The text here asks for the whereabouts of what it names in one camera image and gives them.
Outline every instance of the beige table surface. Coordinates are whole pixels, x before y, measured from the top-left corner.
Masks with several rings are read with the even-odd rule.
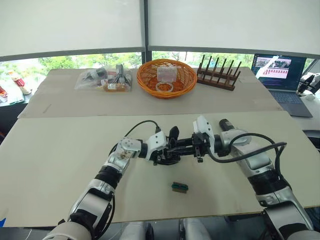
[[[320,131],[320,91],[315,94],[315,99],[313,100],[307,100],[306,96],[302,96],[300,99],[308,108],[312,117],[294,116],[293,119],[298,123],[302,130]]]
[[[41,83],[19,118],[132,116],[199,113],[279,111],[282,107],[248,67],[241,67],[235,90],[203,84],[178,98],[158,99],[137,83],[129,93],[75,90],[79,74],[85,69],[54,69]]]
[[[21,118],[0,145],[0,215],[7,227],[55,226],[95,177],[111,147],[133,125],[151,119],[167,134],[172,126],[190,137],[198,114]],[[215,133],[227,118],[241,129],[288,143],[281,171],[304,207],[320,205],[320,155],[285,111],[207,113]],[[146,140],[152,124],[133,138]],[[262,139],[255,139],[266,145]],[[268,152],[273,159],[273,151]],[[187,194],[173,192],[173,181],[188,184]],[[115,194],[113,222],[171,219],[259,212],[262,207],[236,163],[221,164],[191,156],[171,166],[131,161]]]

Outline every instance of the plastic bag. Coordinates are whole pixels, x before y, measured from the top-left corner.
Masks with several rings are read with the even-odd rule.
[[[101,67],[82,72],[74,89],[103,90],[106,92],[129,92],[132,87],[131,71],[122,64],[115,68]]]

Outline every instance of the laptop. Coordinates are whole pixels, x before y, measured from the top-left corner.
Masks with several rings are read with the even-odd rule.
[[[312,118],[296,94],[305,63],[305,57],[255,54],[251,70],[291,116]]]

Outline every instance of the orange woven basket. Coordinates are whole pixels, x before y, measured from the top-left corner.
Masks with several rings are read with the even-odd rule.
[[[172,66],[177,68],[176,81],[172,83],[173,90],[171,92],[166,92],[171,89],[172,86],[163,84],[160,88],[162,91],[157,91],[157,68]],[[183,62],[170,59],[157,59],[146,62],[139,67],[136,78],[143,90],[160,99],[173,99],[179,97],[191,91],[197,83],[197,75],[190,66]]]

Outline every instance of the laptop screen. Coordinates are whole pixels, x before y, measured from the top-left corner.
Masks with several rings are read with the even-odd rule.
[[[305,57],[255,54],[251,70],[268,89],[296,91]]]

